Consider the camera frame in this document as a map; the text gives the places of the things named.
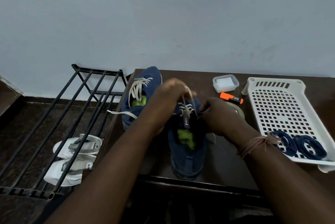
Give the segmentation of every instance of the forearm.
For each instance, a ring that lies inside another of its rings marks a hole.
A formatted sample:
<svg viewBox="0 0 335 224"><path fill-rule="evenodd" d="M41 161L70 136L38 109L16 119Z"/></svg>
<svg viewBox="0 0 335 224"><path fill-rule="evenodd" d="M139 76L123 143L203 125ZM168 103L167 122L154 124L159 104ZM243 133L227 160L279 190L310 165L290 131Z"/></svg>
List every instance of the forearm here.
<svg viewBox="0 0 335 224"><path fill-rule="evenodd" d="M259 134L245 126L238 135L241 141ZM333 223L335 203L333 197L311 176L272 145L254 149L245 162L283 223Z"/></svg>
<svg viewBox="0 0 335 224"><path fill-rule="evenodd" d="M118 223L152 138L150 126L135 121L46 223Z"/></svg>

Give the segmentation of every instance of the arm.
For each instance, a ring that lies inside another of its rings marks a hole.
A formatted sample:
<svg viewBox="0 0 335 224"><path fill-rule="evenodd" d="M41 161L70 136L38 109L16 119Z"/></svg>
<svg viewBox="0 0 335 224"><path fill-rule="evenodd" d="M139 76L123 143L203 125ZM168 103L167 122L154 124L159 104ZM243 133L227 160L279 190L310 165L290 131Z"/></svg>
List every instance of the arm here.
<svg viewBox="0 0 335 224"><path fill-rule="evenodd" d="M138 119L45 223L118 223L151 140L183 94L185 84L177 79L157 87Z"/></svg>
<svg viewBox="0 0 335 224"><path fill-rule="evenodd" d="M260 135L221 99L210 98L200 109L208 109L201 117L208 128L237 148ZM276 147L258 147L245 162L283 223L334 223L334 197Z"/></svg>

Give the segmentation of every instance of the hand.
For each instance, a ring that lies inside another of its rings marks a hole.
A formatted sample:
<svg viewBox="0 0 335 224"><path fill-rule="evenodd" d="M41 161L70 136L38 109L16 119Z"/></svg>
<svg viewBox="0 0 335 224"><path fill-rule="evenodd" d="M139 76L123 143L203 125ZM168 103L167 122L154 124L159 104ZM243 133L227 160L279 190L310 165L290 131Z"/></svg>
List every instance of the hand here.
<svg viewBox="0 0 335 224"><path fill-rule="evenodd" d="M186 84L179 79L169 79L161 84L156 88L137 120L153 129L155 134L160 133L182 95L185 99L190 98L185 87Z"/></svg>
<svg viewBox="0 0 335 224"><path fill-rule="evenodd" d="M207 125L208 130L219 136L228 137L235 145L244 140L243 134L255 134L256 132L233 107L222 99L213 97L207 99L201 105L200 112L206 110L207 112L200 116L199 119Z"/></svg>

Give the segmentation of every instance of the plastic container lid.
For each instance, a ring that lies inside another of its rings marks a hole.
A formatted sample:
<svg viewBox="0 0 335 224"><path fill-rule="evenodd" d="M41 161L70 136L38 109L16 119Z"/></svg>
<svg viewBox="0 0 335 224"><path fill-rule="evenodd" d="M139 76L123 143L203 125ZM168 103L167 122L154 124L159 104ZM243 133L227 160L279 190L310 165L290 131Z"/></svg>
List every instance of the plastic container lid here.
<svg viewBox="0 0 335 224"><path fill-rule="evenodd" d="M217 93L234 91L239 85L239 81L232 74L213 78L213 86Z"/></svg>

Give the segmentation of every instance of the dark blue hair tie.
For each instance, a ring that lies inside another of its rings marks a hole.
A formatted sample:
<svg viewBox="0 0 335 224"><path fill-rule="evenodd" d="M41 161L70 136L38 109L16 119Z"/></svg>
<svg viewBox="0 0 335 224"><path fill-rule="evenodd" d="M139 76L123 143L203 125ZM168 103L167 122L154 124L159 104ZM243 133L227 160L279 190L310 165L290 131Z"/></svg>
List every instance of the dark blue hair tie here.
<svg viewBox="0 0 335 224"><path fill-rule="evenodd" d="M310 160L321 160L327 156L327 152L324 150L322 145L314 138L304 135L295 136L295 139L299 152L301 152L306 158ZM308 149L306 149L305 143L312 147L316 154L313 154Z"/></svg>
<svg viewBox="0 0 335 224"><path fill-rule="evenodd" d="M277 135L280 138L282 144L286 147L286 151L285 152L283 151L284 154L291 156L291 157L293 157L296 154L296 152L298 151L298 148L295 144L295 141L290 137L289 134L281 130L275 130L274 132L271 132L271 133L274 135Z"/></svg>

